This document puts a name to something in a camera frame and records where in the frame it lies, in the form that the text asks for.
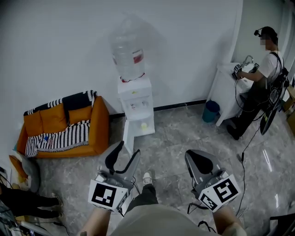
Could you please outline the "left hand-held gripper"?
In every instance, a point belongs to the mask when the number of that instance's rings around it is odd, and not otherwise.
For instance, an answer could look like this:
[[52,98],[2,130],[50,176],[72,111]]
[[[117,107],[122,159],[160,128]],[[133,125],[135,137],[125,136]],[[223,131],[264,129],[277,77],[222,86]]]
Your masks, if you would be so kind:
[[115,171],[114,165],[122,150],[124,141],[112,144],[106,150],[105,165],[109,171],[99,170],[96,178],[90,181],[88,203],[112,213],[125,213],[131,203],[133,176],[141,157],[140,149],[136,150],[122,171]]

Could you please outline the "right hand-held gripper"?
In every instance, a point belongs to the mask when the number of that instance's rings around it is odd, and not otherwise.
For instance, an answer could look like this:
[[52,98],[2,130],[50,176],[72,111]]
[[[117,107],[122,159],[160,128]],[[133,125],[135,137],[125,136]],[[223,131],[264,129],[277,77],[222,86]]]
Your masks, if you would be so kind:
[[191,192],[200,202],[196,205],[198,208],[216,212],[241,193],[234,175],[227,173],[216,156],[189,149],[185,152],[185,162],[195,181]]

